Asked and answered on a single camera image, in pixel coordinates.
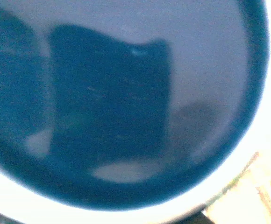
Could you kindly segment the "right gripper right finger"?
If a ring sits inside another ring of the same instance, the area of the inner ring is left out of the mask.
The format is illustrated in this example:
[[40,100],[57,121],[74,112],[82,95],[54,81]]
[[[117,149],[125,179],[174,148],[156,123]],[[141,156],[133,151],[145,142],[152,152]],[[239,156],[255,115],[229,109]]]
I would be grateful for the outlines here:
[[214,221],[212,221],[203,213],[205,209],[206,207],[203,207],[184,217],[177,218],[172,223],[173,224],[215,224]]

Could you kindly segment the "dark blue mug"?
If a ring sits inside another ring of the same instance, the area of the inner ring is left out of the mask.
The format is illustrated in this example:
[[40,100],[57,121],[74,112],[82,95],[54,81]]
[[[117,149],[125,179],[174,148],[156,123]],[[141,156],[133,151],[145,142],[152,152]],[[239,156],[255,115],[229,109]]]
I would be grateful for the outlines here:
[[271,0],[0,0],[0,214],[166,224],[271,147]]

